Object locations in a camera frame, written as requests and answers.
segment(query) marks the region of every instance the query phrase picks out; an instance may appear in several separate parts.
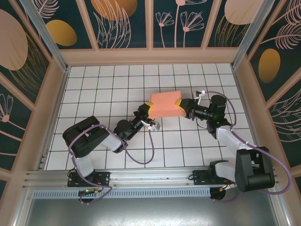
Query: dark teal wallpaper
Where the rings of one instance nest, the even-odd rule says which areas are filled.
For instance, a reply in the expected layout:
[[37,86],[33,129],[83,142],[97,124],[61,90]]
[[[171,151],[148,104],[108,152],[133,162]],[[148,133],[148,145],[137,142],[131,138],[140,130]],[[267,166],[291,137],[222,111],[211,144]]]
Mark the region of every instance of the dark teal wallpaper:
[[59,49],[92,48],[76,0],[32,2]]
[[261,1],[222,0],[208,47],[238,47]]
[[0,1],[0,22],[0,74],[35,103],[49,61],[8,0]]
[[85,0],[99,48],[145,48],[144,0]]
[[212,3],[212,0],[154,0],[154,48],[200,47]]
[[291,167],[301,164],[301,80],[270,109],[273,122]]
[[249,49],[247,50],[247,52],[246,52],[247,54],[249,54],[250,51],[252,50],[252,48],[253,48],[255,42],[257,41],[258,36],[261,34],[261,32],[262,32],[262,30],[264,29],[265,25],[266,25],[267,22],[269,21],[269,18],[270,18],[271,15],[273,14],[273,12],[274,12],[276,6],[278,5],[279,1],[280,1],[280,0],[275,0],[275,1],[274,1],[274,4],[273,4],[272,9],[270,10],[269,14],[268,14],[267,17],[265,18],[264,22],[263,22],[262,25],[261,25],[260,30],[257,32],[257,34],[256,34],[256,36],[255,36],[255,38],[254,38],[254,40],[252,41],[252,43],[251,43]]
[[0,85],[0,168],[12,169],[31,113]]
[[0,200],[1,200],[1,197],[3,195],[5,186],[6,186],[6,181],[5,180],[0,180]]
[[301,177],[295,178],[297,186],[299,188],[299,192],[301,194]]
[[288,0],[250,60],[268,100],[301,67],[301,3]]

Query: white grid floor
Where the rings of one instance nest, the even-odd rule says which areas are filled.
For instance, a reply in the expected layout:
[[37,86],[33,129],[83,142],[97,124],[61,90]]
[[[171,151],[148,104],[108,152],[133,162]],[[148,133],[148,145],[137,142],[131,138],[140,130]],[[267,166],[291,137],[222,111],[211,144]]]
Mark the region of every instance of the white grid floor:
[[[150,94],[180,90],[182,98],[192,98],[196,90],[219,91],[233,102],[237,111],[237,132],[253,142],[229,64],[116,65],[72,67],[48,154],[46,170],[73,168],[62,133],[75,123],[94,115],[101,124],[114,129],[118,121],[134,118],[133,112]],[[201,105],[209,106],[203,97]],[[233,120],[227,107],[226,118]],[[215,140],[196,121],[184,117],[157,119],[162,127],[152,132],[155,157],[146,165],[133,162],[125,152],[115,154],[98,146],[92,152],[96,169],[185,167],[208,165],[213,160],[233,160],[235,156]],[[206,127],[205,121],[199,121]],[[130,154],[138,161],[151,157],[151,143],[146,130],[128,142]]]

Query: robotic arm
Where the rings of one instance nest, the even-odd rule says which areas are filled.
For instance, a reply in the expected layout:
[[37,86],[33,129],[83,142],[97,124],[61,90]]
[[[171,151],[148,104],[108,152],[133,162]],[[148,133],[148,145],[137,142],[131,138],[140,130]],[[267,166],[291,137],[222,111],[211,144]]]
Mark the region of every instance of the robotic arm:
[[[178,105],[186,112],[187,119],[206,120],[208,132],[225,144],[236,156],[235,164],[228,161],[211,162],[208,168],[211,176],[235,182],[242,192],[273,187],[275,179],[271,159],[249,148],[231,133],[231,124],[225,119],[226,99],[224,97],[214,95],[210,100],[209,107],[199,105],[204,93],[204,91],[196,92],[194,99],[182,99]],[[127,141],[130,141],[142,127],[147,127],[149,130],[159,129],[159,124],[154,119],[148,118],[150,109],[150,103],[145,103],[134,112],[133,120],[119,121],[114,129],[115,135],[109,133],[105,128],[94,128],[74,143],[71,149],[74,152],[78,170],[85,179],[93,181],[95,170],[90,153],[99,144],[115,153],[120,153],[124,150],[120,139],[127,146]],[[63,134],[66,144],[69,146],[81,132],[97,124],[99,121],[91,116],[68,128]],[[268,152],[266,147],[261,147],[261,149]]]

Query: orange foam block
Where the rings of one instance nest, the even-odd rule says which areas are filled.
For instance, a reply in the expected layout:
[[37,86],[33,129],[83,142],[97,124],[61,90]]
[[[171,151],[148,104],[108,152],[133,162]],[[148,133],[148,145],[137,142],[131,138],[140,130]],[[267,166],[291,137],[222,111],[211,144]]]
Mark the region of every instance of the orange foam block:
[[176,101],[180,99],[180,91],[151,94],[150,102],[154,105],[149,114],[149,118],[186,116],[186,113],[175,104]]

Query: enclosure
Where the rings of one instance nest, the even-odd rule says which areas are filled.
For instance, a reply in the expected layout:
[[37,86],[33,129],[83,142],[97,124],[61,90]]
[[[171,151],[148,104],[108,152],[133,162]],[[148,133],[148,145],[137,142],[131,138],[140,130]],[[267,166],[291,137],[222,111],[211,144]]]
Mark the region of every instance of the enclosure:
[[[300,0],[1,1],[1,223],[300,225],[300,15]],[[155,155],[147,165],[101,145],[91,152],[113,190],[93,207],[80,205],[82,189],[67,186],[74,167],[62,136],[67,128],[93,115],[114,129],[150,94],[181,91],[184,99],[202,90],[228,97],[235,131],[289,169],[287,192],[213,202],[214,185],[196,186],[188,176],[236,156],[206,121],[165,117],[151,132]],[[212,95],[200,105],[208,107]],[[225,118],[234,123],[229,103]],[[127,148],[148,161],[147,129]],[[273,167],[271,192],[288,184],[281,165]]]

